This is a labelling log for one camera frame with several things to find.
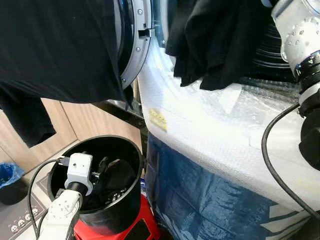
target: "wooden cabinet door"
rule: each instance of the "wooden cabinet door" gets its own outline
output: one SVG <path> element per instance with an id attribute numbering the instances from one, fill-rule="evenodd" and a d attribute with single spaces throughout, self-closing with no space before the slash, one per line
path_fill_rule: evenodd
<path id="1" fill-rule="evenodd" d="M 55 153 L 77 140 L 59 101 L 42 99 L 56 134 L 32 148 L 28 148 L 0 111 L 0 147 L 25 171 L 29 171 Z"/>
<path id="2" fill-rule="evenodd" d="M 141 150 L 140 130 L 92 104 L 61 102 L 80 141 L 101 135 L 118 135 L 133 141 Z"/>
<path id="3" fill-rule="evenodd" d="M 11 157 L 8 156 L 8 154 L 5 153 L 5 151 L 0 148 L 0 163 L 10 163 L 13 162 Z"/>

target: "sticker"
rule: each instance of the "sticker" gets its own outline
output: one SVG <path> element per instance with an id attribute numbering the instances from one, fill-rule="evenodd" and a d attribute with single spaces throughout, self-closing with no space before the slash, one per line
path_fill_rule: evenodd
<path id="1" fill-rule="evenodd" d="M 154 108 L 151 108 L 149 110 L 149 119 L 153 124 L 157 125 L 165 132 L 167 131 L 167 121 L 165 117 L 161 114 L 161 112 Z"/>

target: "blue trash bin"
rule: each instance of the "blue trash bin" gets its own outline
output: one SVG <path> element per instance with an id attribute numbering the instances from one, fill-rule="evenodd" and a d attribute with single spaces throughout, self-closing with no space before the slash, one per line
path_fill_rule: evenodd
<path id="1" fill-rule="evenodd" d="M 22 179 L 24 170 L 16 163 L 0 163 L 0 202 L 13 205 L 28 194 L 28 184 Z"/>

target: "red stand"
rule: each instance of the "red stand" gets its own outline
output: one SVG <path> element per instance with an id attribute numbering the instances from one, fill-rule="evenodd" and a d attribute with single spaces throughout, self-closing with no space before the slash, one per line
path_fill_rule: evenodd
<path id="1" fill-rule="evenodd" d="M 144 221 L 149 234 L 144 234 L 147 235 L 147 237 L 143 239 L 141 239 L 140 237 L 138 239 L 137 236 L 135 238 L 137 240 L 158 240 L 161 236 L 161 232 L 158 229 L 155 217 L 150 210 L 148 200 L 143 195 L 141 195 L 140 212 L 137 218 L 135 219 L 134 223 L 123 232 L 120 232 L 113 236 L 100 235 L 94 232 L 88 225 L 79 220 L 74 227 L 74 235 L 77 240 L 124 240 L 126 239 L 126 237 L 128 239 L 131 239 L 129 238 L 130 234 L 133 234 L 132 231 L 135 231 L 134 227 L 138 223 L 141 223 L 141 220 Z"/>

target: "black garment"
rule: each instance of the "black garment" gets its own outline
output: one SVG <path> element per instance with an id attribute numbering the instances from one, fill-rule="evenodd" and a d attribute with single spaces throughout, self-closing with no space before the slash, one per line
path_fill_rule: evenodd
<path id="1" fill-rule="evenodd" d="M 116 161 L 100 175 L 93 192 L 84 197 L 82 209 L 98 209 L 112 203 L 113 195 L 125 193 L 135 179 L 135 171 L 127 161 Z"/>
<path id="2" fill-rule="evenodd" d="M 115 32 L 112 0 L 0 2 L 0 107 L 29 147 L 55 133 L 40 98 L 129 100 Z"/>
<path id="3" fill-rule="evenodd" d="M 244 76 L 271 10 L 260 0 L 178 2 L 166 53 L 176 57 L 181 86 L 203 77 L 201 89 L 223 89 Z"/>

